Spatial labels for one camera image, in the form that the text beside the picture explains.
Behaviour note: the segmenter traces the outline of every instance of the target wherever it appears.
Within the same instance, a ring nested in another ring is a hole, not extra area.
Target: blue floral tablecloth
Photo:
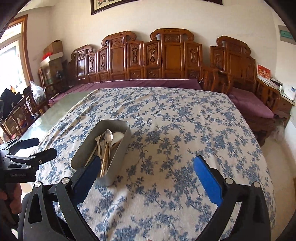
[[[235,105],[220,93],[173,88],[96,90],[75,105],[36,151],[58,156],[41,166],[43,184],[71,177],[70,161],[102,119],[130,123],[132,138],[114,185],[94,183],[79,209],[101,240],[195,240],[217,206],[193,167],[202,155],[210,167],[237,183],[261,183],[275,223],[272,181],[261,149]],[[227,237],[240,205],[222,235]]]

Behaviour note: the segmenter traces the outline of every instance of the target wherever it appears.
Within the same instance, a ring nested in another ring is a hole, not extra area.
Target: wooden armchair
[[[4,133],[10,140],[12,140],[14,135],[21,137],[37,118],[30,112],[32,107],[28,103],[32,103],[32,106],[34,106],[35,103],[31,91],[24,94],[24,97],[15,105],[8,117],[0,124]]]
[[[228,84],[226,93],[262,146],[275,129],[280,93],[256,77],[256,60],[250,55],[246,43],[227,36],[218,38],[217,46],[210,46],[211,67],[218,69],[219,82]],[[215,91],[221,92],[219,86]]]

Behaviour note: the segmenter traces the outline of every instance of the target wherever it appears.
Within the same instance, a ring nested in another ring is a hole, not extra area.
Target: purple cushion
[[[167,88],[182,88],[192,90],[202,90],[197,79],[188,80],[168,80],[168,79],[138,79],[138,80],[115,80],[104,81],[89,84],[76,85],[70,88],[65,93],[59,94],[55,98],[49,100],[49,104],[57,103],[61,98],[69,93],[89,92],[104,88],[127,88],[127,87],[167,87]]]
[[[229,98],[241,113],[272,119],[273,112],[252,92],[232,88]]]

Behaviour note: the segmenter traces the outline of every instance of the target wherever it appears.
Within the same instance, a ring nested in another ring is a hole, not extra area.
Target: black bag
[[[11,90],[5,89],[0,99],[4,102],[3,120],[5,120],[16,104],[22,99],[22,95],[19,92],[13,93]]]

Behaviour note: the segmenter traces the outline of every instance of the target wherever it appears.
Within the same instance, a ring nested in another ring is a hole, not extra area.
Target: wooden window frame
[[[33,75],[31,72],[29,56],[28,56],[28,48],[27,48],[27,22],[28,22],[28,14],[13,19],[8,25],[7,29],[22,23],[22,46],[23,46],[23,55],[25,57],[25,69],[23,69],[23,72],[25,76],[26,75],[28,76],[29,81],[30,80],[34,81]]]

